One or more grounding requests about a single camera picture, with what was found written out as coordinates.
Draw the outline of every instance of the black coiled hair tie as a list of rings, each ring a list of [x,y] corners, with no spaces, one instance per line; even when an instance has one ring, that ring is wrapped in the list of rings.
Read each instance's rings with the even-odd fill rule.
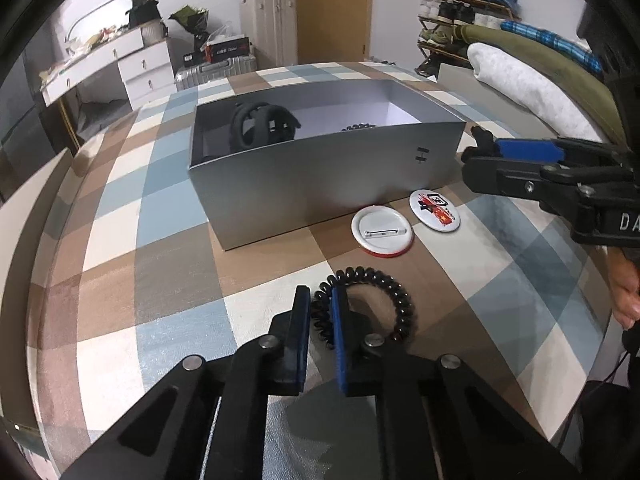
[[[345,270],[338,270],[335,276],[331,274],[326,277],[326,282],[320,283],[320,290],[316,290],[311,301],[311,317],[314,320],[314,327],[319,332],[320,339],[326,342],[328,348],[334,348],[334,324],[331,321],[330,303],[331,293],[335,285],[357,285],[359,283],[369,283],[384,290],[396,309],[396,325],[388,338],[393,341],[404,341],[411,333],[412,317],[414,308],[411,305],[409,295],[402,285],[391,276],[387,276],[380,270],[371,267],[347,267]]]

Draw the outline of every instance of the white desk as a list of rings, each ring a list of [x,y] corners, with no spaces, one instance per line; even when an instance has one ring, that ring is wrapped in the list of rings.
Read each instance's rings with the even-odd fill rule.
[[[136,27],[92,50],[68,67],[42,90],[47,106],[108,64],[118,63],[131,107],[169,95],[177,90],[166,39],[145,46],[142,30]]]

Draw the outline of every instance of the folded blanket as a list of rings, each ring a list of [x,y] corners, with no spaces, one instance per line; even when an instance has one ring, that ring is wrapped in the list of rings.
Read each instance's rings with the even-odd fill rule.
[[[566,40],[562,36],[545,30],[544,28],[533,27],[520,22],[502,22],[500,28],[507,32],[513,32],[524,38],[537,41],[553,50],[564,54],[569,59],[575,61],[583,69],[592,73],[594,76],[602,80],[602,65],[595,54],[584,50],[581,46]]]
[[[512,32],[477,25],[456,26],[453,36],[468,44],[485,43],[497,46],[523,61],[566,92],[602,129],[609,142],[626,145],[622,121],[609,89],[559,52]]]
[[[559,135],[609,142],[558,86],[519,59],[484,43],[470,45],[468,58],[478,81],[528,108]]]

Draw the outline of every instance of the plaid table cover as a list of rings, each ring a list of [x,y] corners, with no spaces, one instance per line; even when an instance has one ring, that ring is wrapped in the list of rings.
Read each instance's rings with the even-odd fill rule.
[[[321,63],[209,82],[145,105],[85,144],[40,241],[28,314],[36,418],[64,471],[188,354],[231,354],[289,310],[296,285],[315,290],[347,266],[393,275],[411,294],[409,352],[459,355],[547,438],[580,392],[603,339],[610,298],[603,255],[574,244],[537,204],[478,196],[460,177],[442,190],[462,218],[452,234],[390,204],[414,226],[406,254],[363,252],[352,215],[223,251],[187,176],[198,104],[289,84],[394,78],[467,120],[516,133],[457,95],[395,66]],[[350,288],[354,308],[390,331],[379,291]],[[264,478],[378,478],[376,421],[367,399],[346,399],[334,356],[312,334],[305,394],[270,398]]]

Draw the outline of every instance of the white towel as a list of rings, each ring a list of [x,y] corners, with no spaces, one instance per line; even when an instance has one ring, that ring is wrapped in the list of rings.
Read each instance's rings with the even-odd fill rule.
[[[609,142],[578,105],[526,63],[484,43],[471,44],[467,55],[478,81],[531,110],[560,136]]]

